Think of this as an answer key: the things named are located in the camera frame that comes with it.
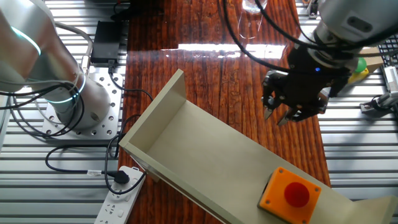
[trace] white robotic arm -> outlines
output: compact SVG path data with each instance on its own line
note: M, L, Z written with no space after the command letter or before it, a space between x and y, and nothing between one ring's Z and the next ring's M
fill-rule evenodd
M59 120L67 123L72 114L84 113L76 129L97 125L108 113L110 97L99 83L89 79L62 44L55 31L50 10L41 0L0 0L0 90L17 91L28 81L68 81L78 92L71 96L66 88L44 95ZM30 84L41 90L56 83ZM81 98L81 104L75 104ZM77 106L77 112L70 108Z

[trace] power strip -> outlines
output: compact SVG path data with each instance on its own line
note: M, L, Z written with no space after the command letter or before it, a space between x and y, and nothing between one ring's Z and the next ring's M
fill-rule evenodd
M117 192L122 192L132 187L142 175L142 172L136 167L122 166L119 170L123 170L129 176L130 181L126 184L113 182L112 189ZM141 180L134 190L123 195L109 192L94 224L126 224L144 181L145 178Z

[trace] emergency stop button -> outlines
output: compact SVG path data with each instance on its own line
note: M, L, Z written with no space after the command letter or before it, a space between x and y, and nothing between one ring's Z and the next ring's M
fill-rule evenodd
M257 206L291 224L310 224L321 191L309 180L278 167L272 173Z
M285 188L285 199L293 207L304 207L310 201L310 192L301 183L293 182Z

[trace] wooden table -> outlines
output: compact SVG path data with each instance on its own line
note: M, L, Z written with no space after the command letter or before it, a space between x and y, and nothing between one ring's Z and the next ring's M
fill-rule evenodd
M291 0L269 0L266 11L298 37L289 9ZM261 16L249 16L241 0L228 0L231 25L241 42L258 57L286 66L291 43ZM132 19L127 44L126 88L156 96L175 71L185 72L187 98L208 113L262 144L298 168L330 185L317 117L278 127L286 107L263 118L262 79L268 68L241 54L224 25L219 0L165 0L163 16ZM124 96L124 119L143 112L150 99L141 93ZM135 165L121 152L119 165ZM163 181L144 183L128 223L219 223Z

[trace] metal mounting plate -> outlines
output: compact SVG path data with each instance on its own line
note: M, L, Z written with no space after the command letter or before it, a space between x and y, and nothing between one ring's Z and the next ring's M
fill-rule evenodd
M118 132L122 90L115 87L108 74L91 73L88 76L92 80L103 85L108 92L109 97L111 98L111 106L109 108L108 114L105 116L102 122L96 126L85 130L71 131L63 136L57 137L59 140L110 140L111 138L115 137ZM113 77L116 83L118 83L120 86L123 85L123 77L120 74L115 73ZM59 122L57 115L55 114L55 110L50 103L47 106L45 115L46 117L53 119L52 121ZM50 130L51 133L55 133L62 128L63 125L53 124L45 119L42 131L46 133L48 130Z

